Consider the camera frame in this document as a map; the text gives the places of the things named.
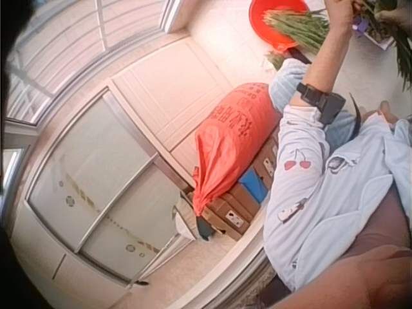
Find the light blue pajamas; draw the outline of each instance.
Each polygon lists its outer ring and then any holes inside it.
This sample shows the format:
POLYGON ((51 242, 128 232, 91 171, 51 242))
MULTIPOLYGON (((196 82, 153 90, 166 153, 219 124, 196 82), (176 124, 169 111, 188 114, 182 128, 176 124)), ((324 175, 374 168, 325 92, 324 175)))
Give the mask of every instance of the light blue pajamas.
MULTIPOLYGON (((274 107, 282 114, 296 92, 297 85, 303 80, 307 69, 307 64, 296 59, 287 59, 270 83, 270 98, 274 107)), ((326 141, 330 145, 330 153, 349 141, 354 126, 355 117, 349 111, 342 110, 337 115, 335 121, 326 130, 326 141)))
POLYGON ((285 61, 269 88, 283 118, 263 243, 291 291, 347 251, 393 181, 412 218, 409 122, 399 120, 391 130, 375 113, 348 141, 354 117, 343 111, 324 132, 317 108, 288 105, 305 70, 298 61, 285 61))

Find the frosted glass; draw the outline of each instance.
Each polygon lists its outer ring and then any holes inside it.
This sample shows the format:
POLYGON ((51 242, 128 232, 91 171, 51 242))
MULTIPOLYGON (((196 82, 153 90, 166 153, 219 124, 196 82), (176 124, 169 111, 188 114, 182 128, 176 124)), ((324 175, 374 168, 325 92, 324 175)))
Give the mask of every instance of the frosted glass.
POLYGON ((100 99, 55 148, 29 201, 54 233, 75 248, 100 211, 148 160, 100 99))
POLYGON ((150 166, 98 226, 82 253, 131 279, 177 234, 172 209, 178 198, 179 188, 150 166))

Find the knee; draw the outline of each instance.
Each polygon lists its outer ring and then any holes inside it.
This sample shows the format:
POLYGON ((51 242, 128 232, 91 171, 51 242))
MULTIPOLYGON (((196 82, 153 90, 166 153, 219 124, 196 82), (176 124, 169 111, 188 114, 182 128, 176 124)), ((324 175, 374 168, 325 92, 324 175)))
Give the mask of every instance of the knee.
POLYGON ((308 66, 296 59, 284 61, 269 85, 269 96, 274 107, 281 113, 292 99, 297 85, 303 80, 308 66))

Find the red bag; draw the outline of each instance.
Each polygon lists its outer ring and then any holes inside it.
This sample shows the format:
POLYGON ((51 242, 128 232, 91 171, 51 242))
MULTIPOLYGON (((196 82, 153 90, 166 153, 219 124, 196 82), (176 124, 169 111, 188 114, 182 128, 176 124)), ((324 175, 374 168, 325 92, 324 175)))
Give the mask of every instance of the red bag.
POLYGON ((199 167, 193 172, 197 216, 236 183, 280 118, 268 85, 249 83, 232 90, 202 122, 195 136, 199 167))

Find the black watch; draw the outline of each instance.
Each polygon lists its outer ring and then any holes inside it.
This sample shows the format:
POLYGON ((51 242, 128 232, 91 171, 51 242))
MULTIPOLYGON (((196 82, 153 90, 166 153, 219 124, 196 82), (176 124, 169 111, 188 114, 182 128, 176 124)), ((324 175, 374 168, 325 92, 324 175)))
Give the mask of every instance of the black watch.
POLYGON ((301 99, 303 101, 316 107, 321 112, 319 122, 326 126, 335 120, 346 102, 345 98, 337 93, 327 94, 301 82, 297 85, 297 91, 302 94, 301 99))

